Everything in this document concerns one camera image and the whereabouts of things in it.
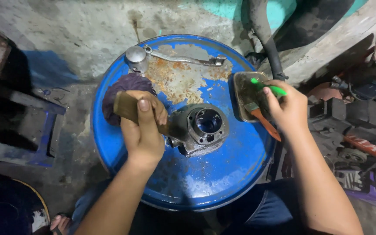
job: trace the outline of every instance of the purple cloth rag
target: purple cloth rag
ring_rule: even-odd
[[[117,82],[108,87],[102,100],[102,114],[108,124],[120,126],[121,117],[114,113],[114,100],[119,91],[139,90],[150,92],[158,96],[153,89],[152,82],[137,73],[130,73],[121,76]]]

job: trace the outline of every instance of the hand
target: hand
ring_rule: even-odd
[[[154,108],[154,114],[156,116],[156,121],[159,125],[165,125],[168,120],[168,112],[166,111],[162,102],[159,99],[152,95],[150,92],[138,91],[138,90],[129,90],[126,91],[127,94],[133,96],[134,98],[140,100],[142,98],[148,99]]]
[[[307,124],[307,97],[292,86],[279,80],[270,80],[266,85],[277,86],[287,93],[283,96],[281,104],[274,96],[271,89],[264,88],[268,99],[269,111],[279,128],[286,134],[296,131],[308,130]]]
[[[146,98],[138,102],[139,125],[121,118],[121,130],[126,144],[128,162],[141,169],[155,169],[165,151],[163,136],[154,120],[153,103]]]

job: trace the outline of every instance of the blue metal drum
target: blue metal drum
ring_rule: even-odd
[[[207,211],[229,204],[253,187],[274,153],[275,140],[260,123],[246,123],[233,114],[237,107],[231,79],[236,72],[253,71],[252,65],[227,45],[195,35],[165,35],[141,45],[144,44],[164,53],[196,59],[227,56],[223,67],[153,58],[146,77],[154,83],[169,114],[187,104],[213,104],[227,116],[230,132],[216,151],[190,158],[166,141],[165,153],[146,185],[142,201],[163,210]],[[101,105],[108,86],[128,73],[129,67],[121,55],[105,73],[92,113],[101,160],[113,175],[125,161],[126,148],[121,129],[104,120]]]

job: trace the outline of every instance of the cylinder bore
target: cylinder bore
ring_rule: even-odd
[[[198,111],[195,116],[194,130],[202,137],[216,134],[222,127],[222,117],[211,108],[204,108]]]

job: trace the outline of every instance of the black rubber hose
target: black rubber hose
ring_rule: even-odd
[[[250,20],[256,36],[259,41],[261,41],[262,46],[268,55],[273,79],[285,81],[288,77],[285,76],[282,70],[281,59],[279,58],[277,47],[271,33],[267,16],[267,5],[268,0],[250,0]]]

